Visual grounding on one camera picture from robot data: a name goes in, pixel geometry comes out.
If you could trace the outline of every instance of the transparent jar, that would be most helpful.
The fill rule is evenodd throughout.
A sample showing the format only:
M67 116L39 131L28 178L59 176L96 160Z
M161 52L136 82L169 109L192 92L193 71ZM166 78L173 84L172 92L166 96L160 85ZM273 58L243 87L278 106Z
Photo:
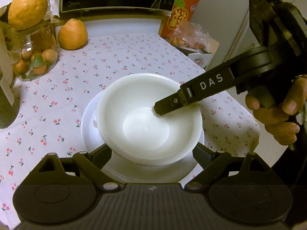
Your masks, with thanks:
M32 28L16 31L15 36L18 40L9 55L20 80L37 79L55 66L58 53L50 22L42 21Z

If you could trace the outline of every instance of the cherry pattern tablecloth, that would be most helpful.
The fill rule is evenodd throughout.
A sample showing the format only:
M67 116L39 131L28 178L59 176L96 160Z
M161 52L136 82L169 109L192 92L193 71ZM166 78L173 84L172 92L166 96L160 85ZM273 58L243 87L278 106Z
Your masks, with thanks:
M20 94L19 115L0 130L0 220L10 228L19 223L13 193L46 153L69 157L86 150L80 132L83 112L112 82L133 73L157 73L182 84L203 72L159 35L132 34L92 38L75 51L61 49L48 74L31 82L17 80L13 90ZM259 126L227 92L200 106L208 148L233 156L255 149Z

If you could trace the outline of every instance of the plastic bag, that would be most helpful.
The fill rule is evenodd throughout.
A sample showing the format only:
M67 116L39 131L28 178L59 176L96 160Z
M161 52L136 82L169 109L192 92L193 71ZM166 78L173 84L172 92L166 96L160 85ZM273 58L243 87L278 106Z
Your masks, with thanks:
M203 32L200 24L187 20L182 20L167 40L176 47L192 48L200 53L209 52L209 33Z

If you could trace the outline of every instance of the bowl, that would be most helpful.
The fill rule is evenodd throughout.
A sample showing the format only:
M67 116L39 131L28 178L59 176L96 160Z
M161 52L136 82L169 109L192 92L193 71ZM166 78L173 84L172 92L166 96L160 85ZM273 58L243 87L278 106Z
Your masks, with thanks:
M113 82L102 93L96 111L99 132L118 155L134 163L175 163L196 146L202 131L197 103L159 116L158 100L177 92L179 83L152 73L137 73Z

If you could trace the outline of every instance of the cardboard box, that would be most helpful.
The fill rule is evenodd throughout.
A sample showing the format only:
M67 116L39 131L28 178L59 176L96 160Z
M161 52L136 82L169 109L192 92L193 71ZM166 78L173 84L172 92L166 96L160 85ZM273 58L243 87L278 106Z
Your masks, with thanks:
M189 21L199 1L200 0L175 0L171 16L163 20L161 37L166 38L178 27L182 20Z
M178 50L180 50L183 54L185 54L187 57L189 57L192 61L194 61L197 65L199 65L201 68L205 69L208 67L210 61L212 60L214 54L216 53L219 43L210 38L209 42L209 51L204 51L203 53L200 53L192 48L186 48L186 47L176 47Z

